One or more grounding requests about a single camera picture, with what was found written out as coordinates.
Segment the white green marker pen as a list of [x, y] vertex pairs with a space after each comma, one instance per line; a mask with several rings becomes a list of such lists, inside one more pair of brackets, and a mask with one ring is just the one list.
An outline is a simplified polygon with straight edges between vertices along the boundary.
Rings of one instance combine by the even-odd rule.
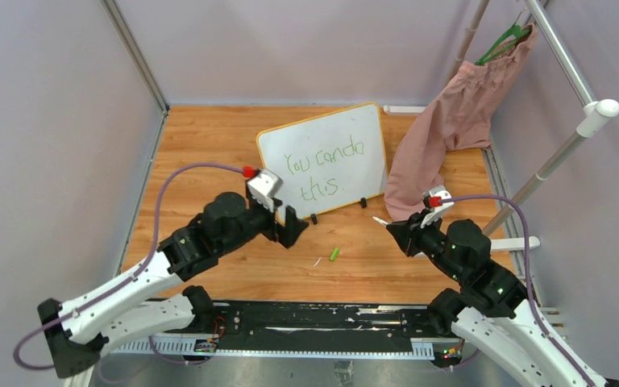
[[372, 219], [375, 220], [376, 222], [378, 222], [381, 225], [384, 225], [384, 226], [388, 226], [389, 225], [389, 222], [383, 220], [382, 218], [379, 218], [379, 217], [376, 217], [376, 216], [372, 216]]

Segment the green marker cap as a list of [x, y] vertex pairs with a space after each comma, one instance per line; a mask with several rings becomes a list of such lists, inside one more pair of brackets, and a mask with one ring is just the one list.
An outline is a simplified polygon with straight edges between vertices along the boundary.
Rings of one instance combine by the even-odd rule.
[[340, 253], [340, 249], [339, 248], [334, 248], [332, 253], [330, 254], [329, 260], [330, 261], [335, 261], [337, 259], [337, 257], [339, 256]]

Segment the yellow-framed whiteboard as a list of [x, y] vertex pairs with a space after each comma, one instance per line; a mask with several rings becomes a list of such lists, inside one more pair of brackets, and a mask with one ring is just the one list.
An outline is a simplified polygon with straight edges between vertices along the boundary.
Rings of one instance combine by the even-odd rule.
[[380, 112], [368, 102], [260, 132], [260, 159], [283, 181], [276, 197], [284, 206], [310, 218], [383, 194]]

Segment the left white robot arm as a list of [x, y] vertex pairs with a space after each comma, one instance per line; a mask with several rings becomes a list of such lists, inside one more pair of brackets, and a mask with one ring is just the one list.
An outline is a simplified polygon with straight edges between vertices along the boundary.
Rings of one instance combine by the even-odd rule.
[[213, 268], [221, 257], [257, 235], [292, 247], [309, 224], [291, 206], [285, 211], [285, 221], [279, 223], [276, 211], [250, 193], [221, 193], [131, 270], [72, 300], [41, 302], [38, 315], [56, 375], [75, 376], [112, 349], [160, 331], [190, 327], [196, 333], [207, 332], [215, 313], [200, 287], [152, 306], [141, 304]]

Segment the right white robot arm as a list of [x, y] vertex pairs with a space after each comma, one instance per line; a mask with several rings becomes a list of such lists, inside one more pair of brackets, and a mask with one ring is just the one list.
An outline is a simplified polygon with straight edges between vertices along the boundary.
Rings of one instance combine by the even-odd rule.
[[424, 225], [423, 215], [387, 225], [407, 255], [422, 253], [459, 284], [431, 303], [428, 325], [438, 336], [465, 339], [522, 386], [619, 386], [587, 366], [532, 311], [526, 284], [491, 258], [491, 240], [470, 219]]

